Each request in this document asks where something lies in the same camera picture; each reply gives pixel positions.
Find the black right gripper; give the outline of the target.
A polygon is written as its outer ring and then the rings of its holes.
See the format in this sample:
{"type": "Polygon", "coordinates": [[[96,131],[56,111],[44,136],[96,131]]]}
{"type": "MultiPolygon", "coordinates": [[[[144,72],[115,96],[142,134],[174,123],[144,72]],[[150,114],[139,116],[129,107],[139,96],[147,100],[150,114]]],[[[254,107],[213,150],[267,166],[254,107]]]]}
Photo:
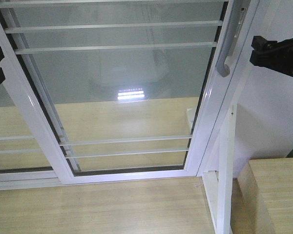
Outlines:
{"type": "Polygon", "coordinates": [[[250,62],[293,77],[293,38],[281,42],[254,36],[250,62]]]}

